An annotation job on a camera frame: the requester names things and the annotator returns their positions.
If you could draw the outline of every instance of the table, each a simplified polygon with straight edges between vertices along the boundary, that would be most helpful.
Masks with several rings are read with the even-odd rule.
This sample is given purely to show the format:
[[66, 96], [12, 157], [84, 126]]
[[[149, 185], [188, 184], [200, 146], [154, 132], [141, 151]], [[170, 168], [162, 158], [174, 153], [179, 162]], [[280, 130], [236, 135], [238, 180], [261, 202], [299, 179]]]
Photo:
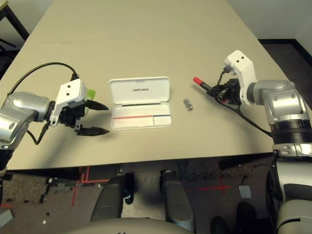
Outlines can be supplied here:
[[[76, 136], [51, 127], [40, 145], [26, 135], [8, 169], [39, 169], [147, 160], [270, 152], [272, 139], [219, 106], [193, 83], [216, 84], [225, 57], [239, 49], [254, 62], [258, 80], [287, 79], [225, 0], [54, 0], [0, 81], [1, 101], [33, 67], [52, 61], [73, 66], [95, 100], [113, 107], [113, 78], [168, 76], [170, 128], [111, 131]], [[60, 66], [38, 70], [17, 91], [56, 98], [71, 72]], [[224, 80], [233, 78], [226, 74]], [[183, 99], [194, 109], [187, 111]], [[243, 112], [269, 129], [263, 107]], [[90, 110], [84, 126], [111, 130], [111, 111]], [[42, 123], [31, 123], [38, 137]]]

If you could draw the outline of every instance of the case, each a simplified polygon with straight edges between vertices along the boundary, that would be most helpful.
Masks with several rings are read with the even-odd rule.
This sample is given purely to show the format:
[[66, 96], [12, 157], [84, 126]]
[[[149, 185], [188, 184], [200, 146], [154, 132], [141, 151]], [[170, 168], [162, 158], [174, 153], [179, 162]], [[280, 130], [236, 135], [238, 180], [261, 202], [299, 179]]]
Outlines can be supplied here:
[[112, 79], [115, 130], [170, 127], [170, 80], [168, 77]]

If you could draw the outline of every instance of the small metal object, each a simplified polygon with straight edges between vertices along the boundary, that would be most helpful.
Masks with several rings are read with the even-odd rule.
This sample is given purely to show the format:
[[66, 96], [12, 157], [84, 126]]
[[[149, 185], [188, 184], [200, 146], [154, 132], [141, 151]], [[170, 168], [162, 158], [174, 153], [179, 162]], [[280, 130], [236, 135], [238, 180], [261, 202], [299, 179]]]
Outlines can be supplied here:
[[184, 99], [183, 103], [188, 111], [191, 111], [193, 109], [193, 105], [188, 98]]

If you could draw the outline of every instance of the robotic arm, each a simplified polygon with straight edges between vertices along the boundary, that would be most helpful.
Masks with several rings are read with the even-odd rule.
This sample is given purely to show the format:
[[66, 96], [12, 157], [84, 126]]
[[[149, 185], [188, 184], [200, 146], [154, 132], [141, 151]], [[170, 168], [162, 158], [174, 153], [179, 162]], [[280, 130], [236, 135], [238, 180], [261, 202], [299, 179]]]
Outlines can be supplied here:
[[47, 121], [38, 141], [29, 132], [35, 144], [40, 143], [49, 126], [55, 127], [58, 123], [74, 128], [80, 136], [108, 133], [102, 128], [83, 128], [80, 121], [85, 116], [85, 108], [108, 110], [105, 105], [87, 99], [87, 89], [79, 78], [61, 85], [56, 101], [27, 92], [9, 94], [0, 109], [0, 177], [5, 174], [8, 161], [32, 121]]
[[[290, 81], [257, 81], [253, 62], [238, 50], [230, 54], [224, 64], [224, 71], [215, 87], [198, 78], [194, 78], [194, 81], [222, 105], [227, 102], [238, 106], [264, 106], [274, 142], [274, 162], [267, 188], [270, 195], [284, 203], [278, 218], [273, 217], [273, 222], [279, 234], [310, 233], [312, 129], [302, 96]], [[219, 84], [222, 75], [229, 72], [238, 78]], [[229, 108], [239, 114], [239, 108]]]

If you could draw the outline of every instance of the marker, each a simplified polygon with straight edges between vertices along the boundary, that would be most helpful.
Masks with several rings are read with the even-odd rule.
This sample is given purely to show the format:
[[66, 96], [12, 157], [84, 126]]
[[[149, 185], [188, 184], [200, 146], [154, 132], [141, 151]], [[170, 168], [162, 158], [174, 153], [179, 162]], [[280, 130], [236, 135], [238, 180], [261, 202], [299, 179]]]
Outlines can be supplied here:
[[211, 90], [211, 87], [206, 84], [205, 82], [203, 82], [200, 78], [198, 77], [194, 77], [193, 81], [198, 84], [200, 87], [202, 87], [204, 90], [206, 91], [210, 91]]

